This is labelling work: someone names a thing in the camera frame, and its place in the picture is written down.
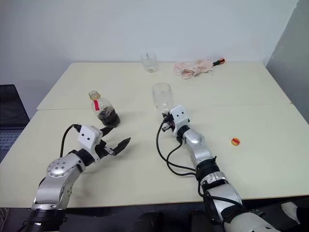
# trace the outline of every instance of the white wall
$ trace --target white wall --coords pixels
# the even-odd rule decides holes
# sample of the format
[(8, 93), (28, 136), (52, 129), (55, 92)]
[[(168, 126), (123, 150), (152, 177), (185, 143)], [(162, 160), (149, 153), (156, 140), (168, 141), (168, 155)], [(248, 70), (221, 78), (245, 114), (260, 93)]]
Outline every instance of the white wall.
[(73, 61), (267, 63), (297, 0), (0, 0), (0, 84), (32, 116)]

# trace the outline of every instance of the black cable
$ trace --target black cable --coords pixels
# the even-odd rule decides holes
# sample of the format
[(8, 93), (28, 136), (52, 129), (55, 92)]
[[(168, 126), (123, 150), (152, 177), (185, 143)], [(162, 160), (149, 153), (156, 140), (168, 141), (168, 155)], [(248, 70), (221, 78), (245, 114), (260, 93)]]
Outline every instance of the black cable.
[(168, 168), (170, 169), (170, 171), (171, 171), (172, 173), (176, 174), (176, 175), (180, 175), (180, 176), (184, 176), (184, 175), (196, 175), (195, 173), (177, 173), (177, 172), (175, 172), (175, 171), (170, 167), (170, 165), (169, 165), (169, 157), (170, 157), (170, 155), (171, 155), (174, 151), (176, 151), (178, 148), (180, 148), (182, 145), (183, 145), (183, 142), (181, 141), (178, 147), (176, 147), (175, 149), (171, 150), (171, 152), (168, 154), (168, 156), (167, 156), (167, 158), (166, 158), (166, 164), (167, 164)]
[(159, 148), (159, 134), (160, 134), (160, 132), (161, 132), (161, 129), (162, 129), (164, 123), (165, 123), (165, 122), (162, 122), (162, 123), (161, 123), (161, 125), (160, 125), (160, 127), (159, 127), (159, 130), (158, 130), (158, 132), (157, 132), (157, 134), (156, 134), (156, 139), (155, 139), (156, 149), (157, 149), (157, 151), (158, 151), (160, 157), (161, 157), (166, 163), (168, 163), (169, 165), (172, 165), (172, 166), (177, 167), (177, 168), (183, 168), (183, 169), (187, 169), (187, 170), (190, 170), (190, 171), (195, 172), (195, 169), (194, 169), (194, 168), (189, 168), (189, 167), (184, 167), (184, 166), (180, 166), (180, 165), (174, 164), (174, 163), (172, 163), (172, 162), (166, 160), (166, 159), (163, 157), (163, 155), (162, 155), (162, 153), (161, 153), (161, 151), (160, 151), (160, 148)]
[(205, 198), (208, 198), (208, 199), (211, 199), (211, 200), (218, 200), (218, 201), (223, 201), (223, 202), (229, 202), (229, 203), (237, 205), (238, 207), (240, 207), (244, 211), (247, 211), (247, 209), (246, 209), (246, 207), (244, 205), (242, 205), (241, 203), (236, 202), (234, 200), (231, 200), (231, 199), (228, 199), (228, 198), (224, 198), (224, 197), (216, 197), (216, 196), (202, 194), (201, 190), (200, 190), (200, 184), (201, 184), (201, 182), (198, 182), (198, 189), (197, 189), (197, 191), (198, 191), (198, 194), (201, 197), (203, 197), (203, 198), (205, 197)]
[(71, 128), (74, 127), (74, 125), (75, 125), (75, 124), (70, 125), (69, 128), (67, 128), (67, 130), (66, 130), (66, 131), (64, 132), (64, 134), (63, 134), (62, 142), (61, 142), (60, 158), (61, 158), (62, 155), (63, 155), (64, 140), (66, 139), (67, 133), (69, 132), (69, 130), (70, 130)]
[(21, 232), (26, 227), (26, 225), (23, 225), (21, 228), (19, 228), (16, 232)]

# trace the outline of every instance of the laptop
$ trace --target laptop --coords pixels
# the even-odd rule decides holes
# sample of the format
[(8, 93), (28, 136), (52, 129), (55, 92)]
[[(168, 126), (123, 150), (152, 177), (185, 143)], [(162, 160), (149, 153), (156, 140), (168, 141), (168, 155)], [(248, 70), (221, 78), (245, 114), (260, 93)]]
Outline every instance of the laptop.
[(15, 85), (0, 85), (0, 162), (28, 122)]

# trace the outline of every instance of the laptop keyboard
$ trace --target laptop keyboard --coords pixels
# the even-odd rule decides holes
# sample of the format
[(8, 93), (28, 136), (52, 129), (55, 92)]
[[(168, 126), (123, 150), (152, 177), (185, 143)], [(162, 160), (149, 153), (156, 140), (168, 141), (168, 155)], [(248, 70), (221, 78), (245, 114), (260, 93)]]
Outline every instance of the laptop keyboard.
[(21, 132), (0, 133), (0, 150), (10, 150)]

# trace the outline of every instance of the drinking glass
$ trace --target drinking glass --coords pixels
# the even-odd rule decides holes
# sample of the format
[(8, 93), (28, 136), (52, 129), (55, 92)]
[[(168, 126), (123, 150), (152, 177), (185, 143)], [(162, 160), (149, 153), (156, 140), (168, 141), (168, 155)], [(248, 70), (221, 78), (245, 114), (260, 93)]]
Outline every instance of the drinking glass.
[(145, 70), (148, 73), (155, 73), (158, 69), (156, 63), (156, 55), (153, 52), (145, 52), (140, 56)]

